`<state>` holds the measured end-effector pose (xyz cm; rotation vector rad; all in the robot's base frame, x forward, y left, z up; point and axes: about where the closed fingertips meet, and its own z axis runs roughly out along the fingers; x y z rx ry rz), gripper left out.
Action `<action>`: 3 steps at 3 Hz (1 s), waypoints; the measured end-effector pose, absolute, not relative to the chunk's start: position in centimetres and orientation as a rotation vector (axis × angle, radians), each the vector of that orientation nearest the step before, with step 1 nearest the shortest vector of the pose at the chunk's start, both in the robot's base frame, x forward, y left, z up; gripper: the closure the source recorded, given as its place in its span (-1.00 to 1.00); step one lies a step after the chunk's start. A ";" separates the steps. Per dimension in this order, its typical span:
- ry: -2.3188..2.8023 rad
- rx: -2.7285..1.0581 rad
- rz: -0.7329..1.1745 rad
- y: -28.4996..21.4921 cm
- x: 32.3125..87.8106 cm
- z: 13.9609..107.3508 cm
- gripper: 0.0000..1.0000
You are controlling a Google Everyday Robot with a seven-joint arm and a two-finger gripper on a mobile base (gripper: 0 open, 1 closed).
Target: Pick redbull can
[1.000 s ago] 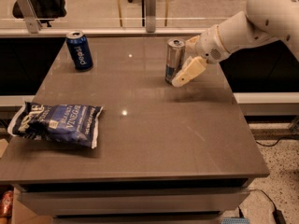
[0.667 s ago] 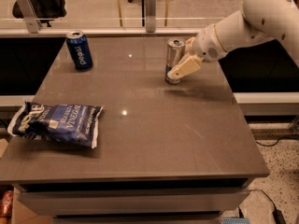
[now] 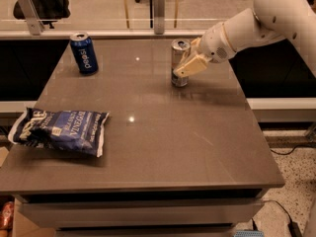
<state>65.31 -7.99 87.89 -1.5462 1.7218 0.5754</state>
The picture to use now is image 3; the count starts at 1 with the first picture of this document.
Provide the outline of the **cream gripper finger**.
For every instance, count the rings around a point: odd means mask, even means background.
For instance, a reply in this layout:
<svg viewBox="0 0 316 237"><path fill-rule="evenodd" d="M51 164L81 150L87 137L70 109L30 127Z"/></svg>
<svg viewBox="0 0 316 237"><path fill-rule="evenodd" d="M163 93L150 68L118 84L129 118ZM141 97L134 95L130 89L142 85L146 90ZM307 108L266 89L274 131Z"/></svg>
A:
<svg viewBox="0 0 316 237"><path fill-rule="evenodd" d="M187 64L187 63L198 63L199 61L199 43L200 38L196 38L191 41L191 47L189 50L186 50L182 56L181 63Z"/></svg>
<svg viewBox="0 0 316 237"><path fill-rule="evenodd" d="M210 61L210 57L204 54L196 54L182 61L173 73L179 78L189 77L205 70Z"/></svg>

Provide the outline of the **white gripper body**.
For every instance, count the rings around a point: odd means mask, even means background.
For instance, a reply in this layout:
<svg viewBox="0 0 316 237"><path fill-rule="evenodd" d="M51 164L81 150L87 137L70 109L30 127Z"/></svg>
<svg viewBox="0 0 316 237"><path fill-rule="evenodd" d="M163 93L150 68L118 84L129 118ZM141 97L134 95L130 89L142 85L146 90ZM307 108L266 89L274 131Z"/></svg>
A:
<svg viewBox="0 0 316 237"><path fill-rule="evenodd" d="M237 47L231 33L231 24L228 21L220 22L208 29L200 39L199 48L214 63L234 57Z"/></svg>

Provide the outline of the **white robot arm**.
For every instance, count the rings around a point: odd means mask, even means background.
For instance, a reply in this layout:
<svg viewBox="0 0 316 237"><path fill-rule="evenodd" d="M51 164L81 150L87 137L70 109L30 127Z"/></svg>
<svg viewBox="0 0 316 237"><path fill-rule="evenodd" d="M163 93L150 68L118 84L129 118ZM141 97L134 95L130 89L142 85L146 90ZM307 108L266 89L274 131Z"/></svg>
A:
<svg viewBox="0 0 316 237"><path fill-rule="evenodd" d="M208 29L191 42L172 73L184 78L220 63L249 47L288 40L311 72L316 72L316 14L314 0L254 0L246 9Z"/></svg>

